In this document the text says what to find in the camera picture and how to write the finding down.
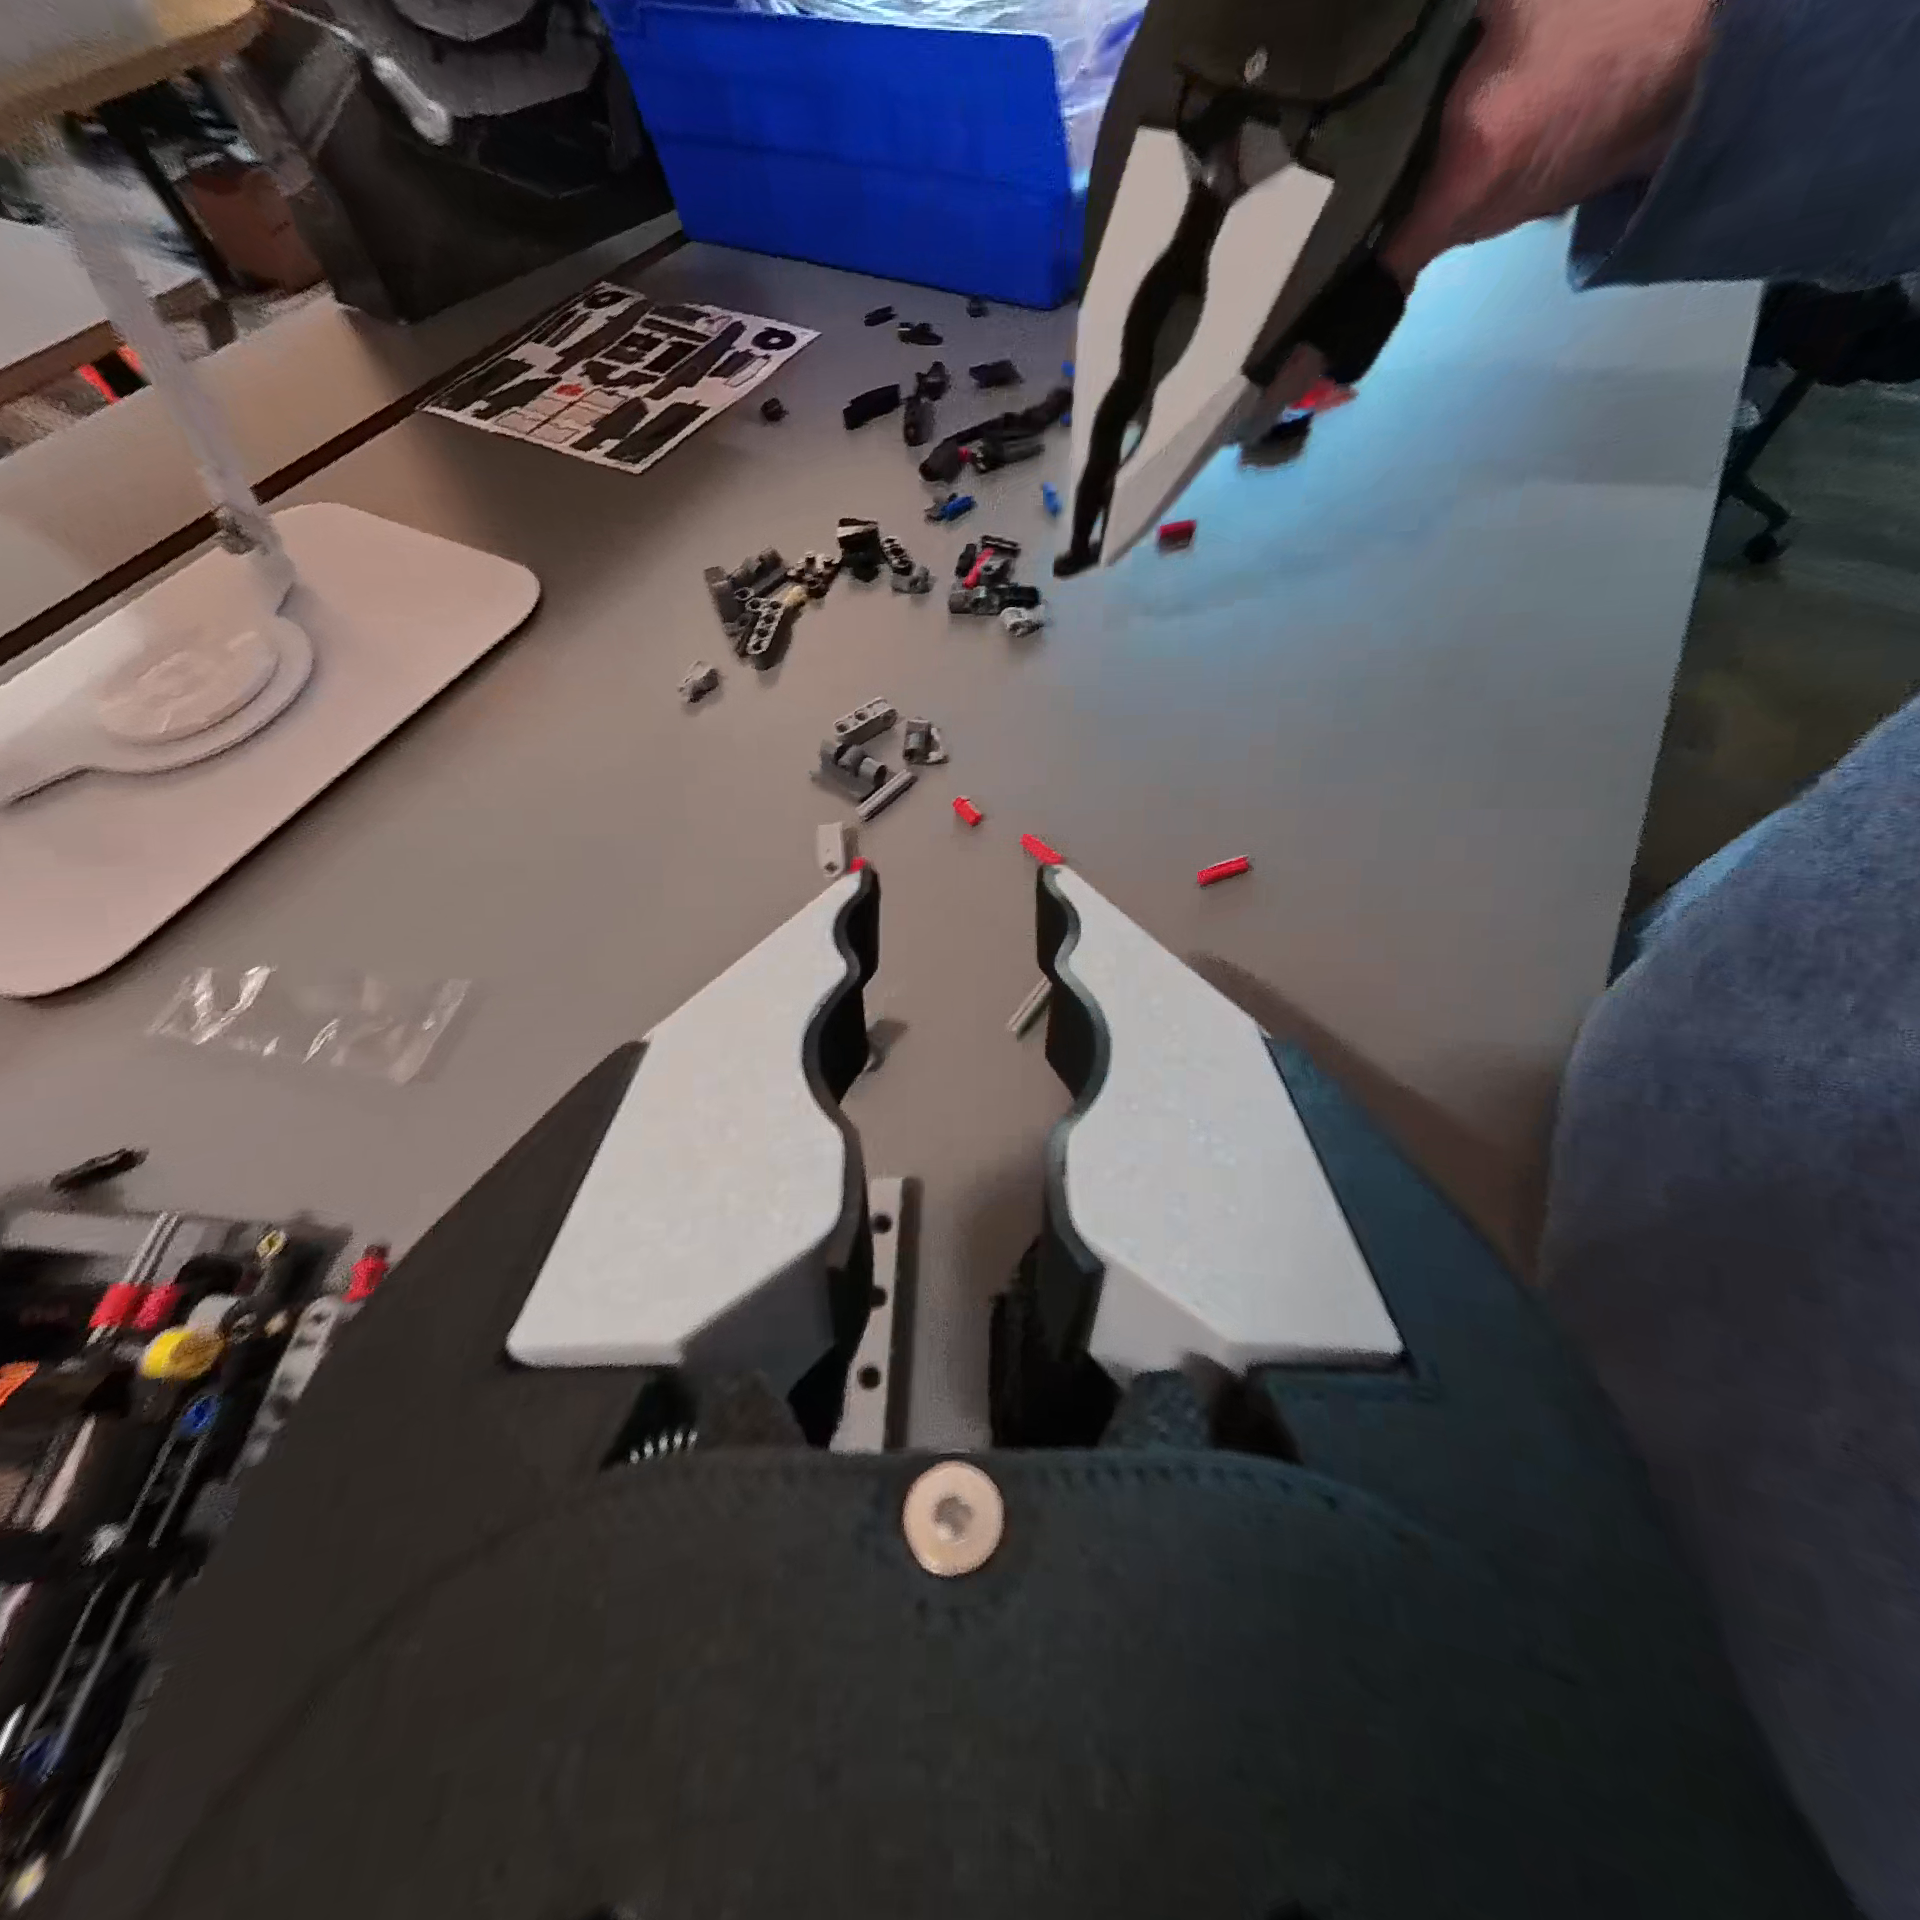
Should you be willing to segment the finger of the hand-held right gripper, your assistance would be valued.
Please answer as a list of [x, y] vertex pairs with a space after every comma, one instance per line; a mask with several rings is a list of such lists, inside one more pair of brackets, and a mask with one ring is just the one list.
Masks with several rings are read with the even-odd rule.
[[1185, 293], [1154, 347], [1154, 379], [1125, 435], [1110, 532], [1116, 562], [1222, 443], [1265, 411], [1275, 371], [1256, 371], [1283, 334], [1283, 294], [1330, 207], [1330, 178], [1277, 165], [1226, 190], [1197, 165], [1202, 215], [1185, 245]]
[[1197, 156], [1168, 129], [1137, 129], [1078, 301], [1067, 493], [1054, 571], [1074, 581], [1116, 548], [1116, 464], [1154, 379], [1154, 347], [1185, 293], [1202, 215]]

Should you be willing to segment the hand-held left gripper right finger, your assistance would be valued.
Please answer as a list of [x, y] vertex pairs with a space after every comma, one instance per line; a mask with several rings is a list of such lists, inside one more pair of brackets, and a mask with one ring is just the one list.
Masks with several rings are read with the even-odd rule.
[[1074, 869], [1034, 874], [1044, 1139], [1034, 1449], [1099, 1449], [1132, 1387], [1202, 1427], [1260, 1373], [1388, 1379], [1407, 1340], [1265, 1029]]

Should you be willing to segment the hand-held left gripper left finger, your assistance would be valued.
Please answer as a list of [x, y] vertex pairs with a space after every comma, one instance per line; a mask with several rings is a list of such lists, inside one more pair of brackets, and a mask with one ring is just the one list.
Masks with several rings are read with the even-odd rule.
[[827, 1449], [870, 1321], [875, 869], [845, 869], [657, 1018], [507, 1332], [521, 1367], [761, 1379]]

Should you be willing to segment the grey lego beam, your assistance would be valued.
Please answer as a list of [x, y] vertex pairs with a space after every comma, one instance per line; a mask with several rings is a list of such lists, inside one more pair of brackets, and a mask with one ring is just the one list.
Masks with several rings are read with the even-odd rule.
[[850, 1352], [833, 1456], [898, 1451], [909, 1417], [909, 1360], [916, 1307], [916, 1216], [912, 1176], [868, 1182], [870, 1285], [868, 1321]]

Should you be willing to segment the person's right forearm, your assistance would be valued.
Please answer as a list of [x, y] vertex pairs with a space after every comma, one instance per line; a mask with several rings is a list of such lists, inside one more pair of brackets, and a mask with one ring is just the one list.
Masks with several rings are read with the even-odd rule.
[[1719, 2], [1686, 119], [1647, 181], [1578, 207], [1570, 282], [1833, 282], [1920, 268], [1920, 8]]

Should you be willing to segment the scattered loose lego pieces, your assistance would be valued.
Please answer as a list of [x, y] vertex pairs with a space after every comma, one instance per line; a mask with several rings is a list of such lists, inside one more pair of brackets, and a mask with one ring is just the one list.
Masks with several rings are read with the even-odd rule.
[[[1351, 400], [1351, 382], [1322, 374], [1305, 385], [1291, 411], [1265, 431], [1277, 443], [1305, 431], [1305, 424], [1330, 407]], [[1059, 385], [1044, 407], [1027, 414], [1005, 414], [987, 427], [960, 431], [945, 451], [952, 451], [957, 467], [987, 473], [997, 457], [1017, 460], [1034, 451], [1034, 435], [1049, 418], [1063, 418], [1067, 389]], [[971, 498], [945, 493], [932, 503], [930, 524], [945, 524], [971, 508]], [[720, 635], [730, 659], [746, 670], [772, 670], [787, 645], [799, 616], [817, 604], [839, 575], [854, 583], [888, 581], [898, 598], [930, 598], [932, 571], [912, 560], [912, 551], [892, 539], [875, 518], [841, 518], [839, 541], [823, 551], [804, 551], [799, 562], [784, 562], [776, 548], [761, 548], [758, 554], [739, 560], [734, 567], [708, 567], [703, 589], [715, 607]], [[990, 616], [1005, 624], [1005, 635], [1034, 635], [1038, 627], [1038, 589], [1022, 589], [1010, 575], [1020, 560], [1020, 541], [987, 539], [960, 551], [948, 607], [957, 616]], [[692, 661], [678, 683], [678, 701], [699, 707], [722, 683], [722, 670], [708, 659]]]

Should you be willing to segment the lego sticker sheet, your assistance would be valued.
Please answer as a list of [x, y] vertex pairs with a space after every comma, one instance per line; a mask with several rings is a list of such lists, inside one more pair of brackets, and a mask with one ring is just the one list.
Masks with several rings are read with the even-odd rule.
[[598, 281], [448, 379], [421, 411], [644, 473], [814, 341], [804, 324]]

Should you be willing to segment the lego car chassis model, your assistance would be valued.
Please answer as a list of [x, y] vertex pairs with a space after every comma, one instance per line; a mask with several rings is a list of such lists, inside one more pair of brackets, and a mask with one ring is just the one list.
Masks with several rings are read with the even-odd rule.
[[241, 1471], [393, 1263], [317, 1216], [127, 1210], [114, 1182], [0, 1210], [4, 1914], [81, 1836]]

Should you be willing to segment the person's right hand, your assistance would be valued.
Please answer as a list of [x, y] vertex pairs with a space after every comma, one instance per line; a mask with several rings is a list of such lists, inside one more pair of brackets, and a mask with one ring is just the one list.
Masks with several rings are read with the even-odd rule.
[[1709, 0], [1487, 0], [1477, 20], [1423, 183], [1382, 243], [1402, 288], [1655, 169], [1714, 39]]

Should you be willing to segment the crumpled clear plastic bags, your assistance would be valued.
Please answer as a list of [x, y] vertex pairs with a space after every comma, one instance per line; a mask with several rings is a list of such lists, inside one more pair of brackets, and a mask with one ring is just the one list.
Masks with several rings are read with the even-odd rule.
[[1044, 2], [1044, 37], [1054, 44], [1074, 190], [1089, 183], [1103, 117], [1116, 84], [1116, 65], [1137, 33], [1143, 8], [1143, 0]]

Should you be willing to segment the blue storage bin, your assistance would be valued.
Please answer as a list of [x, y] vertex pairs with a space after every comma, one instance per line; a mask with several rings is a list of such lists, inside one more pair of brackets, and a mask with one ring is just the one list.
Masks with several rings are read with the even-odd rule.
[[598, 2], [696, 243], [1059, 307], [1086, 198], [1044, 37]]

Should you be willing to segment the small empty clear bag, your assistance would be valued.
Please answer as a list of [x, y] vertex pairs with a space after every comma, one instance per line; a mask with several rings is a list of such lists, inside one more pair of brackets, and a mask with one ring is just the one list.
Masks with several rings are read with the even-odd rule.
[[472, 977], [198, 968], [166, 993], [145, 1037], [258, 1069], [413, 1087], [461, 1033], [468, 997]]

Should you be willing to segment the black office chair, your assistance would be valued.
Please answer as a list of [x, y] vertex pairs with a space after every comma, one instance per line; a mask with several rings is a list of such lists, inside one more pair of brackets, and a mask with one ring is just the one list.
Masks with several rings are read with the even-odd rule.
[[1789, 508], [1754, 485], [1754, 464], [1815, 389], [1843, 385], [1917, 385], [1920, 379], [1920, 307], [1917, 277], [1887, 281], [1864, 293], [1827, 282], [1772, 282], [1758, 301], [1746, 374], [1782, 374], [1772, 400], [1738, 400], [1735, 431], [1719, 475], [1719, 505], [1735, 503], [1758, 518], [1742, 541], [1746, 567], [1782, 554]]

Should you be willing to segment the dark bulky bag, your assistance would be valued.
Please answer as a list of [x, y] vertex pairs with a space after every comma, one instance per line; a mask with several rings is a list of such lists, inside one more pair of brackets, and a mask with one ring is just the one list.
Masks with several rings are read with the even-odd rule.
[[266, 2], [252, 84], [337, 301], [421, 324], [672, 215], [587, 0]]

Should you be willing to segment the grey side table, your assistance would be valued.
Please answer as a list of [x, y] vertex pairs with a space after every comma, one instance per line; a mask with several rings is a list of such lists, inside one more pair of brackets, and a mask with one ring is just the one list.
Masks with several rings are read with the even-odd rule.
[[[182, 263], [140, 233], [127, 256], [166, 319], [193, 319], [215, 304], [215, 282], [193, 263]], [[35, 395], [44, 382], [81, 371], [120, 348], [120, 334], [86, 281], [65, 229], [4, 220], [0, 224], [0, 404]]]

